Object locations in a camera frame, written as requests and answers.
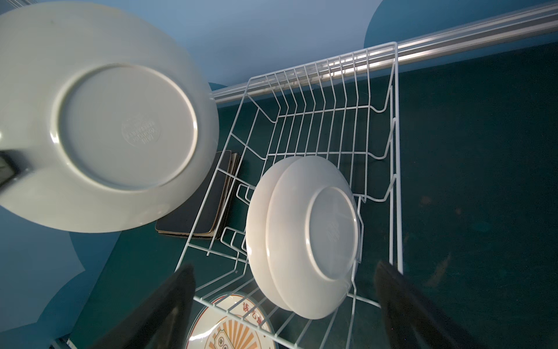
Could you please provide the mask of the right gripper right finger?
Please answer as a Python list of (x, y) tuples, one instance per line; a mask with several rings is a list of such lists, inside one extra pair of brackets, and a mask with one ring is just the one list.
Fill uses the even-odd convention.
[(483, 348), (393, 265), (376, 266), (374, 284), (391, 348)]

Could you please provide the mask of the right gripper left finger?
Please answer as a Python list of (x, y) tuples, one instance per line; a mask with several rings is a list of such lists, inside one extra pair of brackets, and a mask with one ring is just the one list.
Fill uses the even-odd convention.
[(93, 348), (185, 348), (196, 290), (192, 265), (180, 266)]

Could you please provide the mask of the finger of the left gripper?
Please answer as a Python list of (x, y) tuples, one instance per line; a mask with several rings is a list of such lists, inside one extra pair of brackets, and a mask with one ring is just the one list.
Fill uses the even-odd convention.
[(18, 151), (1, 151), (1, 191), (14, 186), (20, 178), (20, 153)]

